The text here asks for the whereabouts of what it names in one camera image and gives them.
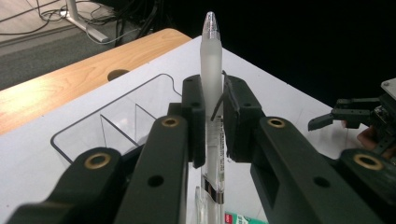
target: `wooden table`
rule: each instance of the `wooden table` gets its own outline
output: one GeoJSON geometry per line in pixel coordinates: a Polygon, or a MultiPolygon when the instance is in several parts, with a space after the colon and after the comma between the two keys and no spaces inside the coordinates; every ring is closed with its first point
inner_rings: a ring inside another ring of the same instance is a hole
{"type": "Polygon", "coordinates": [[[177,30],[164,29],[0,91],[0,134],[106,84],[111,71],[131,71],[190,40],[177,30]]]}

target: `mounting hole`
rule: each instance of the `mounting hole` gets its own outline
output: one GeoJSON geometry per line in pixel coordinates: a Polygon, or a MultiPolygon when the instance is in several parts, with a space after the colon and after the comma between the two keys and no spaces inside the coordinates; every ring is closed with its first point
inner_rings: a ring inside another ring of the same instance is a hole
{"type": "Polygon", "coordinates": [[[110,162],[110,159],[110,155],[103,152],[98,152],[85,160],[84,165],[90,170],[95,170],[106,166],[110,162]]]}
{"type": "Polygon", "coordinates": [[[169,118],[169,119],[163,120],[163,126],[165,126],[165,127],[172,128],[172,127],[176,127],[177,125],[178,125],[177,119],[169,118]]]}
{"type": "Polygon", "coordinates": [[[125,69],[116,69],[114,71],[111,71],[108,75],[107,75],[107,80],[108,81],[112,81],[114,79],[116,79],[117,77],[120,77],[126,73],[128,73],[128,70],[125,69]]]}
{"type": "Polygon", "coordinates": [[[384,168],[384,164],[379,159],[365,154],[356,154],[353,161],[369,170],[378,171],[384,168]]]}
{"type": "Polygon", "coordinates": [[[154,175],[148,179],[148,185],[152,188],[157,188],[163,184],[163,177],[161,175],[154,175]]]}
{"type": "Polygon", "coordinates": [[[268,124],[275,128],[284,128],[285,122],[281,119],[268,119],[268,124]]]}
{"type": "Polygon", "coordinates": [[[314,182],[322,188],[328,188],[330,186],[330,182],[321,176],[314,177],[314,182]]]}

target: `white table surface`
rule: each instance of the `white table surface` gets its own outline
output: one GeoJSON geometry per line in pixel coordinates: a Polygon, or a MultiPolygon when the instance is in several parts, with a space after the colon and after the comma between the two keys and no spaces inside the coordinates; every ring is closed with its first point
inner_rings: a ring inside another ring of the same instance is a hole
{"type": "MultiPolygon", "coordinates": [[[[181,92],[182,80],[200,73],[200,42],[201,37],[196,37],[41,118],[1,135],[0,223],[6,222],[23,203],[45,200],[67,168],[68,162],[50,144],[55,133],[161,73],[172,76],[176,91],[181,92]]],[[[329,113],[331,108],[226,49],[223,50],[223,69],[230,76],[241,77],[247,82],[267,116],[291,121],[320,153],[337,158],[342,149],[361,146],[356,135],[364,127],[347,130],[340,122],[335,122],[309,132],[308,121],[329,113]]],[[[250,176],[250,165],[227,159],[225,165],[226,211],[266,220],[250,176]]],[[[195,187],[200,185],[200,171],[190,168],[189,172],[187,223],[191,223],[195,187]]]]}

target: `white pen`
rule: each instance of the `white pen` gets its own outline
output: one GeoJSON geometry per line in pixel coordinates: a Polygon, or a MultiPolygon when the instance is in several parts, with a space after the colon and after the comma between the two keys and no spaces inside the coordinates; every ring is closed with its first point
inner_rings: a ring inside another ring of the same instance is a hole
{"type": "Polygon", "coordinates": [[[222,106],[211,117],[222,95],[222,45],[213,12],[206,14],[201,42],[201,80],[205,98],[206,161],[201,187],[207,192],[207,223],[224,223],[224,137],[222,106]]]}

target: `transparent pen barrel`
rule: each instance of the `transparent pen barrel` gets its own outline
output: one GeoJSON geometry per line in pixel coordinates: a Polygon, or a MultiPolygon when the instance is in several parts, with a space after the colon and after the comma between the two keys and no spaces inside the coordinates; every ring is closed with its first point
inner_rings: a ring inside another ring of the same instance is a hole
{"type": "Polygon", "coordinates": [[[224,133],[221,116],[206,117],[206,163],[202,175],[217,192],[224,191],[224,133]]]}
{"type": "Polygon", "coordinates": [[[195,189],[195,220],[192,224],[224,223],[224,205],[213,201],[201,187],[195,189]]]}

